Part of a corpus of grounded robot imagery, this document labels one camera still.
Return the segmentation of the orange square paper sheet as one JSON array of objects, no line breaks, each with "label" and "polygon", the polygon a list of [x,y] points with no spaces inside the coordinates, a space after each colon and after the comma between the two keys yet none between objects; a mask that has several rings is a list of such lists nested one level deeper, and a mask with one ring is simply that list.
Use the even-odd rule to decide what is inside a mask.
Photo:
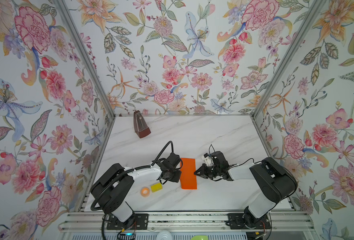
[{"label": "orange square paper sheet", "polygon": [[180,171],[181,188],[183,190],[197,190],[197,177],[194,174],[196,171],[196,160],[189,158],[182,158],[182,165]]}]

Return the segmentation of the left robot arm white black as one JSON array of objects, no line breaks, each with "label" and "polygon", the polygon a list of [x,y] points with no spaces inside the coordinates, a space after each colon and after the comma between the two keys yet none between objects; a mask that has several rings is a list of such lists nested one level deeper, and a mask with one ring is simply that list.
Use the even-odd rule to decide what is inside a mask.
[{"label": "left robot arm white black", "polygon": [[91,211],[103,211],[106,215],[113,215],[122,224],[131,223],[134,221],[135,212],[125,199],[134,183],[177,183],[180,181],[183,166],[183,160],[175,153],[171,153],[167,158],[157,159],[150,165],[135,168],[114,164],[91,188],[94,197]]}]

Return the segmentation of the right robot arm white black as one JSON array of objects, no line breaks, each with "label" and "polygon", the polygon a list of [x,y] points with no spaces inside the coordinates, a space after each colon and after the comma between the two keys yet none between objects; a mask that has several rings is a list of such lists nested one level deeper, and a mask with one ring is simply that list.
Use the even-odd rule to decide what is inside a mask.
[{"label": "right robot arm white black", "polygon": [[270,210],[298,188],[295,177],[271,157],[257,162],[250,158],[241,164],[229,164],[224,154],[216,151],[204,154],[203,160],[202,166],[194,172],[197,177],[214,182],[255,180],[259,186],[256,199],[244,209],[243,215],[230,220],[241,227],[256,228]]}]

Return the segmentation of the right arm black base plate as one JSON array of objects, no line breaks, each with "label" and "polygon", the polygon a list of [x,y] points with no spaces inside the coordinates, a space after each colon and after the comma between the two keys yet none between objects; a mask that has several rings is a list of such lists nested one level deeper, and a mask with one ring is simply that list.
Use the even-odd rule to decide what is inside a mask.
[{"label": "right arm black base plate", "polygon": [[225,223],[231,230],[270,230],[272,227],[268,215],[256,219],[250,214],[230,213],[227,217]]}]

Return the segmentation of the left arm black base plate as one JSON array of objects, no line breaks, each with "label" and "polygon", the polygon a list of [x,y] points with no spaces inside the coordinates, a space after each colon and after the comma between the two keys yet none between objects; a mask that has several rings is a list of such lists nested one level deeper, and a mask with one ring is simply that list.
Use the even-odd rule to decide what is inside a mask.
[{"label": "left arm black base plate", "polygon": [[126,221],[121,222],[113,214],[106,217],[106,229],[116,231],[129,231],[129,230],[147,230],[149,223],[149,214],[136,214],[134,213]]}]

